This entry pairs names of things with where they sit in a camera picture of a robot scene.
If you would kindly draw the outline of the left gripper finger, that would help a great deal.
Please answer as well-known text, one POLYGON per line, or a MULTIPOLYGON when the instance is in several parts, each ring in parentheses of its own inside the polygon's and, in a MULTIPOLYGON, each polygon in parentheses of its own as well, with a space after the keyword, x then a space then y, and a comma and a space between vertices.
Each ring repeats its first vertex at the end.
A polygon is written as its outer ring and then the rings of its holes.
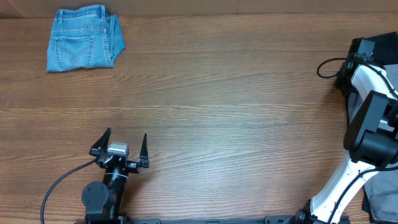
POLYGON ((111 135, 111 128, 108 128, 104 134, 91 146, 89 155, 100 156, 102 152, 107 151, 111 135))
POLYGON ((141 151, 139 154, 139 167, 141 168, 149 168, 149 153, 147 149, 147 134, 144 134, 144 138, 142 141, 141 151))

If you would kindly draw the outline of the grey shorts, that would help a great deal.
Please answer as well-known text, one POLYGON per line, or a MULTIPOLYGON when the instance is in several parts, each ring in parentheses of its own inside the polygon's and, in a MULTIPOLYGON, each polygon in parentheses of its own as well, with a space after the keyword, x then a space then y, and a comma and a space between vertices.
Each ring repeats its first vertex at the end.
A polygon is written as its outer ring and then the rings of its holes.
MULTIPOLYGON (((385 65, 387 79, 397 90, 397 64, 385 65)), ((348 118, 352 122, 365 95, 350 93, 348 118)), ((371 223, 397 223, 397 170, 379 172, 364 185, 362 209, 369 213, 371 223)))

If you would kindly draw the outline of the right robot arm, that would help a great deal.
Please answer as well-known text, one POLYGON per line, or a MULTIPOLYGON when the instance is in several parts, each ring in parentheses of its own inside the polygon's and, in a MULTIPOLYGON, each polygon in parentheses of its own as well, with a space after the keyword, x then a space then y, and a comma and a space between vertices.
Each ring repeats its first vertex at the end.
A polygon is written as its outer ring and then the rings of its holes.
POLYGON ((351 84, 363 99, 343 141, 345 155, 326 186, 298 210, 292 223, 339 223, 346 206, 380 172, 397 170, 397 92, 383 66, 357 64, 351 84))

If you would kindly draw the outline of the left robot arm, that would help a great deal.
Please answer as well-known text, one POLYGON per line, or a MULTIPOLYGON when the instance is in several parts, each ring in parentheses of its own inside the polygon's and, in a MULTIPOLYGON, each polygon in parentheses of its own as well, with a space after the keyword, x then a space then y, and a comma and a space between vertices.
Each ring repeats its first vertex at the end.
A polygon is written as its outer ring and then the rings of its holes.
POLYGON ((149 168, 147 135, 143 137, 137 162, 129 160, 128 144, 110 143, 110 136, 111 128, 108 128, 89 151, 89 155, 95 157, 95 164, 104 169, 104 176, 101 182, 92 182, 83 189, 85 223, 131 223, 129 215, 121 212, 126 183, 129 174, 149 168))

